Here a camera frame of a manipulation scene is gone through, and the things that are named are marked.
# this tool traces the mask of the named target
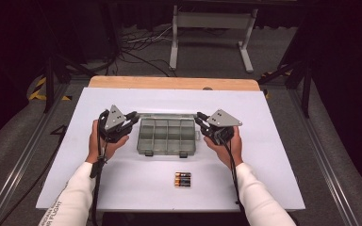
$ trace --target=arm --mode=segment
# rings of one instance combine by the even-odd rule
[[[231,160],[227,150],[223,146],[215,145],[209,137],[205,137],[205,142],[209,148],[216,152],[225,166],[231,169]],[[239,198],[245,208],[246,218],[249,223],[252,226],[295,225],[288,213],[272,197],[264,184],[256,179],[252,167],[243,162],[242,140],[237,126],[234,126],[234,136],[230,143],[231,154],[237,170]]]
[[[55,200],[52,206],[45,212],[40,221],[40,226],[46,225],[86,225],[89,210],[92,204],[92,191],[95,188],[95,179],[90,178],[92,164],[98,158],[97,121],[93,122],[90,133],[90,151],[87,159],[76,170],[64,190]],[[117,149],[128,140],[128,136],[122,137],[117,143],[108,143],[106,157],[110,159]]]
[[[266,186],[258,181],[251,166],[237,166],[239,198],[246,218],[252,226],[295,225],[287,211],[274,199]]]
[[[95,179],[90,178],[91,169],[91,163],[81,164],[59,197],[43,215],[40,226],[86,224],[95,187]]]

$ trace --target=white table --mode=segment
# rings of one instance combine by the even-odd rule
[[[243,159],[288,210],[304,209],[304,202],[287,155],[261,91],[185,89],[85,88],[74,111],[55,162],[37,202],[48,208],[88,153],[91,122],[115,104],[124,114],[196,113],[222,108],[243,121],[239,128]],[[116,212],[232,212],[238,211],[230,170],[201,139],[196,153],[146,157],[138,154],[140,125],[126,145],[105,165],[98,210]],[[191,188],[175,188],[174,173],[189,171]]]

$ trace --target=person's left hand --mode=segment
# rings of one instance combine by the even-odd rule
[[[90,133],[90,152],[88,154],[86,162],[95,163],[98,161],[98,120],[93,121],[92,124],[92,132]],[[101,139],[101,146],[105,147],[105,141]],[[106,158],[107,160],[110,159],[117,149],[122,147],[125,142],[129,139],[129,136],[122,137],[117,143],[108,143],[106,148]]]

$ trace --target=aa battery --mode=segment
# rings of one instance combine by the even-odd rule
[[[190,172],[176,172],[175,177],[189,177],[190,178]]]
[[[190,187],[190,172],[176,172],[174,178],[174,186]]]

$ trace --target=yellow tape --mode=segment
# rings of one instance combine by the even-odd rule
[[[281,75],[282,75],[282,76],[290,76],[290,73],[291,73],[291,71],[288,71],[288,72],[283,73],[283,74],[281,74]],[[270,75],[270,74],[272,74],[272,73],[262,73],[261,76],[262,76],[262,77],[266,77],[267,75]]]
[[[45,84],[46,82],[46,77],[43,76],[40,81],[37,83],[37,86],[34,88],[33,93],[31,93],[31,95],[28,97],[28,100],[41,100],[41,101],[46,101],[46,95],[39,95],[40,90],[43,86],[43,84]],[[71,101],[73,99],[73,96],[63,96],[61,98],[62,101]]]
[[[266,99],[270,99],[270,93],[267,89],[263,89],[263,94]]]

